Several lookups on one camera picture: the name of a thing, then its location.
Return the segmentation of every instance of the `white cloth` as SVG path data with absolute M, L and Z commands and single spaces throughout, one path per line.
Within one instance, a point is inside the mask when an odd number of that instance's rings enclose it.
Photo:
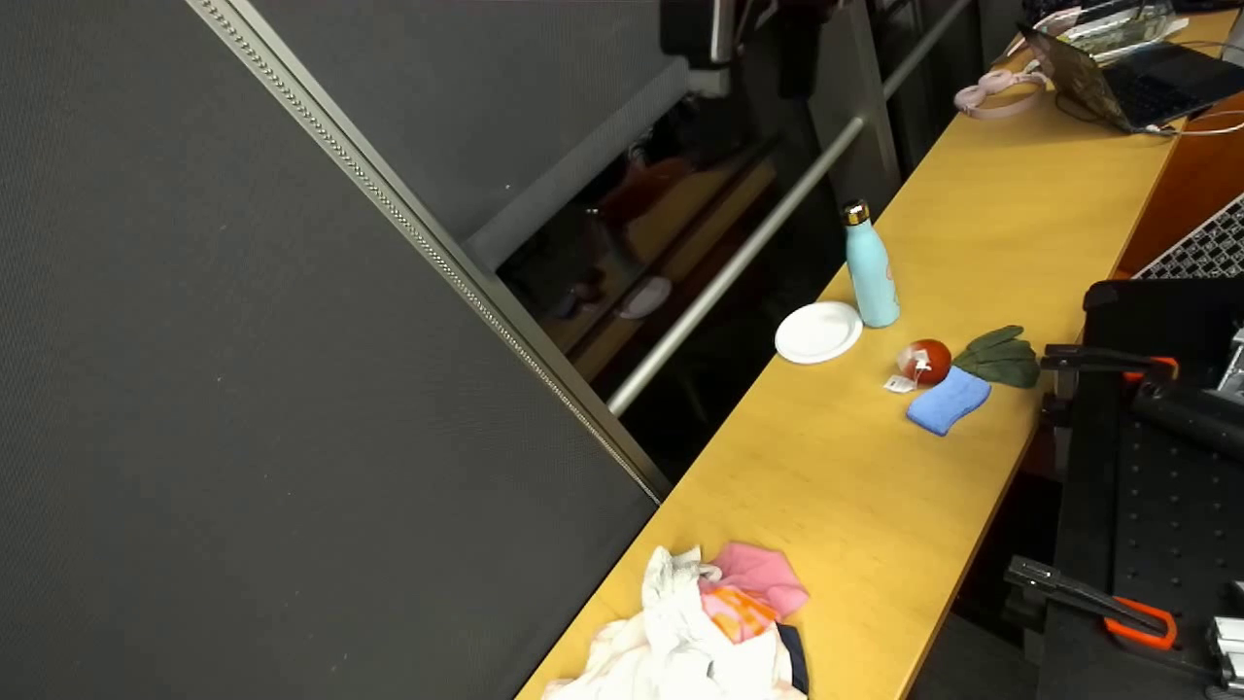
M 609 620 L 576 680 L 545 700 L 802 700 L 787 654 L 769 625 L 729 642 L 699 607 L 699 549 L 649 557 L 640 615 Z

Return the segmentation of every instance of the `pink cloth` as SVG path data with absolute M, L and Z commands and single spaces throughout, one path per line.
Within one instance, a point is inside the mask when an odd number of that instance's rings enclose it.
M 781 552 L 755 545 L 728 545 L 716 563 L 721 567 L 721 585 L 765 598 L 781 618 L 796 615 L 808 603 L 808 590 L 794 574 Z

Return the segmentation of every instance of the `light blue bottle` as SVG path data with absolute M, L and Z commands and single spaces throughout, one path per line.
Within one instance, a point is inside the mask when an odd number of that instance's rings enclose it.
M 865 202 L 847 205 L 847 272 L 864 327 L 891 327 L 896 317 L 896 294 Z

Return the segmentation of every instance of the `gray wall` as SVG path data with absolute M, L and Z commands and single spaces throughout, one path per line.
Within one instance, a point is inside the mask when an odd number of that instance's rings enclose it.
M 509 694 L 640 488 L 181 3 L 0 67 L 0 694 Z

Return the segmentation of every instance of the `gray panel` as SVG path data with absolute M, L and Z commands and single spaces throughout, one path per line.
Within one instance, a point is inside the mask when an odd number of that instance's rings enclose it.
M 0 67 L 0 694 L 509 694 L 638 487 L 181 3 Z
M 487 269 L 682 93 L 682 63 L 658 41 L 658 0 L 256 8 Z

